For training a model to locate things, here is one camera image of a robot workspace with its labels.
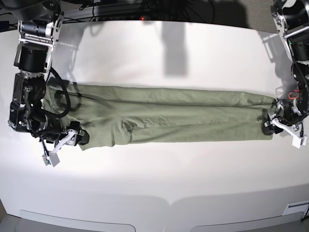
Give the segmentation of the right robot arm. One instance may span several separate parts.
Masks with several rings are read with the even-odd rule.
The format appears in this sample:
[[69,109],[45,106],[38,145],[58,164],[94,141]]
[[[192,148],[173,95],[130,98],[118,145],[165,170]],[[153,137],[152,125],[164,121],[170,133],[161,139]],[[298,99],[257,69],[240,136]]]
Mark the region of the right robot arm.
[[[86,145],[89,134],[77,121],[63,126],[60,122],[70,111],[71,102],[66,86],[52,68],[52,55],[58,42],[64,13],[58,0],[2,0],[1,8],[18,20],[18,47],[14,66],[13,97],[8,124],[17,132],[27,132],[41,142],[60,144],[68,138],[68,145]],[[58,80],[66,99],[61,113],[43,109],[46,94],[45,77],[52,73]]]

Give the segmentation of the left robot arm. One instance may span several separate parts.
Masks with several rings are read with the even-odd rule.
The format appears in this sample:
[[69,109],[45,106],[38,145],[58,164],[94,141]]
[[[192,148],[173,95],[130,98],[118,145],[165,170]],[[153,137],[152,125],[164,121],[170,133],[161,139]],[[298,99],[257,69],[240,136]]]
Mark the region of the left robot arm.
[[297,83],[287,99],[275,100],[262,126],[263,134],[284,131],[275,125],[296,127],[309,116],[309,2],[307,0],[275,0],[271,14],[277,31],[292,60],[291,73]]

